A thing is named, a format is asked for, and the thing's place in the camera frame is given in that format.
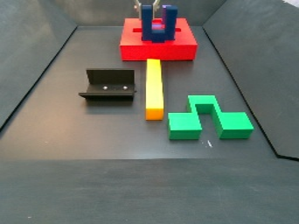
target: yellow bar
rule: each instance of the yellow bar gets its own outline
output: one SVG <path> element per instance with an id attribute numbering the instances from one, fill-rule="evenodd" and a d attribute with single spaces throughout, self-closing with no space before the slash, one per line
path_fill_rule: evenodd
<path id="1" fill-rule="evenodd" d="M 145 66 L 145 112 L 146 121 L 164 119 L 164 88 L 161 75 L 161 62 L 148 59 Z"/>

